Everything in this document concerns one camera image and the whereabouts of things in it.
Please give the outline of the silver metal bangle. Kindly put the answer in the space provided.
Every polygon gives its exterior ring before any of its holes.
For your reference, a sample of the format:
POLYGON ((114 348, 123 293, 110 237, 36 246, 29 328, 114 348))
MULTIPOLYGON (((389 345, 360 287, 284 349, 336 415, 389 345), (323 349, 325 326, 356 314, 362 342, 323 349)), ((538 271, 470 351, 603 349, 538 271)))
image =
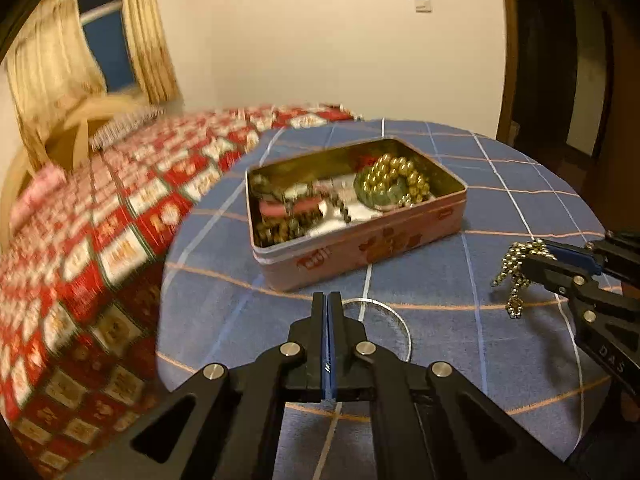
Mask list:
POLYGON ((343 300, 346 316, 361 322, 375 344, 393 351, 401 361, 410 362, 412 337, 405 320, 382 301, 369 298, 343 300))

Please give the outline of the red knotted cord pendant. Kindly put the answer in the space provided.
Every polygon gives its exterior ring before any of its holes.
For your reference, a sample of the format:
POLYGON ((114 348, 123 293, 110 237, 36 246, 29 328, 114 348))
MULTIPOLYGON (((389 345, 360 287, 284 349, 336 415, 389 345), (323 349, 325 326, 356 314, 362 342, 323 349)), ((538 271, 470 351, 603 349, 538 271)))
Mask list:
POLYGON ((374 166, 380 158, 373 155, 361 155, 358 156, 355 162, 355 169, 357 171, 363 170, 363 168, 374 166))

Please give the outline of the red patchwork bedspread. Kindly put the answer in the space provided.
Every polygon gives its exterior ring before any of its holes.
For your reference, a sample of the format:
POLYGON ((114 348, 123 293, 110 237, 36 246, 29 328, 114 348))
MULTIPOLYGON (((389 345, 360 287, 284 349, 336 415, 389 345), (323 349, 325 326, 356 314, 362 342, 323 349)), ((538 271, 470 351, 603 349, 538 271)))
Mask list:
POLYGON ((264 132, 344 122, 339 105, 163 115, 36 207, 1 258, 1 414, 43 479, 61 479, 160 397, 156 337, 181 221, 264 132))

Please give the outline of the pink metal tin box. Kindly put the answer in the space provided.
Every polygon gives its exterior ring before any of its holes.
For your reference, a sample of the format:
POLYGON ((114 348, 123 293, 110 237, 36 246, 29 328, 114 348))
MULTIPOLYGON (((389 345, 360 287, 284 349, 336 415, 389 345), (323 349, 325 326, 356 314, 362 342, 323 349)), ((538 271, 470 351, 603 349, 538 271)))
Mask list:
POLYGON ((245 174, 250 247, 279 292, 457 233, 466 184, 397 138, 325 148, 245 174))

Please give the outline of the printed paper booklet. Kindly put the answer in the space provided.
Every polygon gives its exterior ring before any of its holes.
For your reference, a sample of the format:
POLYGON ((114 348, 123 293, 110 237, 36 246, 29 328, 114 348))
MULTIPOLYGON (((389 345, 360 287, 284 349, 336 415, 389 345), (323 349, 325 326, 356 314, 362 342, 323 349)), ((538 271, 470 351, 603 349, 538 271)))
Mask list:
POLYGON ((358 200, 354 174, 317 180, 312 184, 315 191, 325 192, 328 197, 318 205, 321 218, 307 230, 308 237, 317 237, 351 226, 359 226, 382 216, 381 211, 363 205, 358 200))

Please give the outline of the pink floral pillow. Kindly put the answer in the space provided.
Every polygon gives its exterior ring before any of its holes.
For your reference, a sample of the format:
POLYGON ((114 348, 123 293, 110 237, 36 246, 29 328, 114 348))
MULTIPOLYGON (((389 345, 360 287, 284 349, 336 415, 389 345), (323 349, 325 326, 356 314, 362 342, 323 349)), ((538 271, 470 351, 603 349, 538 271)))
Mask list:
POLYGON ((43 166, 26 186, 25 191, 17 197, 11 208, 10 233, 17 233, 44 201, 66 181, 66 172, 60 166, 53 162, 43 166))

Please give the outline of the striped pillow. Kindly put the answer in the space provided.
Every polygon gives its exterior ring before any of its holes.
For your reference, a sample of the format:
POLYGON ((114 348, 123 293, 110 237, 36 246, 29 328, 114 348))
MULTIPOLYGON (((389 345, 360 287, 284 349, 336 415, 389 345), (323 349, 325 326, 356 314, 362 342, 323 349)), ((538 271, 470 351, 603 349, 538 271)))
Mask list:
POLYGON ((139 107, 132 112, 120 113, 102 125, 89 139, 89 148, 93 152, 103 151, 118 141, 130 136, 139 129, 155 122, 165 113, 163 107, 149 105, 139 107))

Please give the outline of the cream wooden headboard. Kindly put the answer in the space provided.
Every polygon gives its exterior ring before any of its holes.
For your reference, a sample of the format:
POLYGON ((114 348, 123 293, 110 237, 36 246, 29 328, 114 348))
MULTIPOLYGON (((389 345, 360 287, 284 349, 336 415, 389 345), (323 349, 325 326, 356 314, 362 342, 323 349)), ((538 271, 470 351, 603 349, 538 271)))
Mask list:
MULTIPOLYGON (((46 154, 65 171, 72 172, 89 158, 89 139, 99 127, 115 115, 134 112, 146 104, 148 101, 144 96, 132 93, 104 94, 85 99, 50 132, 44 141, 46 154)), ((20 148, 6 169, 1 170, 2 249, 8 248, 11 239, 11 208, 34 174, 24 148, 20 148)))

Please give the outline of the left beige curtain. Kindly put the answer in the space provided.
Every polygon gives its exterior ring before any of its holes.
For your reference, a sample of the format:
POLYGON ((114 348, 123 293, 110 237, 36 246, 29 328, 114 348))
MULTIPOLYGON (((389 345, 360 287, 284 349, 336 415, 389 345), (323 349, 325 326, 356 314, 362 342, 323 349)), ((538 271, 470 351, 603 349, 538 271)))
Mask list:
POLYGON ((78 0, 41 0, 12 42, 6 73, 30 166, 48 163, 51 130, 106 81, 81 26, 78 0))

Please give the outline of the beige curtain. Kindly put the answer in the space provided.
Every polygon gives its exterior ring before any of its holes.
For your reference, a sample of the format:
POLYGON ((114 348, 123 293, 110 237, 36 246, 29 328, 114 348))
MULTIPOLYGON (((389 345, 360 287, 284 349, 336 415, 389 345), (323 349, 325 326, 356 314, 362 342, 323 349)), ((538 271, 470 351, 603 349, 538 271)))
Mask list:
POLYGON ((178 82, 157 0, 122 0, 122 24, 134 78, 146 99, 152 104, 177 99, 178 82))
POLYGON ((6 73, 30 166, 48 163, 51 130, 106 81, 81 26, 78 0, 41 0, 12 42, 6 73))

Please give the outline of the right beige curtain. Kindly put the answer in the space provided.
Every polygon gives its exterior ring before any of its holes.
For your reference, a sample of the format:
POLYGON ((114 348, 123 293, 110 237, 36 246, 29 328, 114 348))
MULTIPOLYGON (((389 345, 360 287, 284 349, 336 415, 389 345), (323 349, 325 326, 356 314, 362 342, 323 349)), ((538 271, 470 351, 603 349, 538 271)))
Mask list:
POLYGON ((152 104, 177 99, 178 82, 157 0, 122 0, 122 24, 134 78, 146 99, 152 104))

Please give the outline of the window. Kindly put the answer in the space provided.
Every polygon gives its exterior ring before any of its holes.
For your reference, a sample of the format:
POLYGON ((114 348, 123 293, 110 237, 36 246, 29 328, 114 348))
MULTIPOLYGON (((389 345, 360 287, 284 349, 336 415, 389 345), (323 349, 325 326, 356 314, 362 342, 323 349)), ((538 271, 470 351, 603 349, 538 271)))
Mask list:
POLYGON ((87 44, 110 93, 136 88, 129 59, 122 0, 77 0, 87 44))

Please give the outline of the brown wooden door frame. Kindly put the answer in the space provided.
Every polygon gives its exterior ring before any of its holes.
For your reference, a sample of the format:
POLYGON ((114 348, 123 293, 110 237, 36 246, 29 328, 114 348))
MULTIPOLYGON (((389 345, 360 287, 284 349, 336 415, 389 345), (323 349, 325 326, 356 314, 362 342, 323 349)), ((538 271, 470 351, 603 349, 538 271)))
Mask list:
POLYGON ((498 120, 497 140, 511 145, 514 139, 512 119, 516 82, 518 81, 518 7, 516 0, 503 0, 503 10, 506 62, 504 63, 502 104, 498 120))

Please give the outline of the white wall switch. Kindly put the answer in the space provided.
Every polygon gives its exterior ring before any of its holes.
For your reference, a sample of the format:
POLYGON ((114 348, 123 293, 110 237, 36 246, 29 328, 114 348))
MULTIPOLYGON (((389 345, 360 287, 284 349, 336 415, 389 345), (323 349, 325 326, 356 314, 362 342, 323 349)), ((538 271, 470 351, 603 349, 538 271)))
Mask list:
POLYGON ((432 0, 414 0, 416 13, 431 13, 433 11, 432 0))

